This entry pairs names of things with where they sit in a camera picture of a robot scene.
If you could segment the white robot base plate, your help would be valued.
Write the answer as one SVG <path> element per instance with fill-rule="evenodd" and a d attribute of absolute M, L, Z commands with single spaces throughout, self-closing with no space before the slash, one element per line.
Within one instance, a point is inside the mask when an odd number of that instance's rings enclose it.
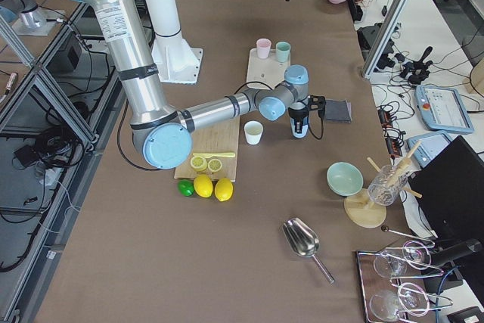
<path fill-rule="evenodd" d="M 161 82 L 195 84 L 203 57 L 202 48 L 192 48 L 180 35 L 156 36 L 152 57 Z"/>

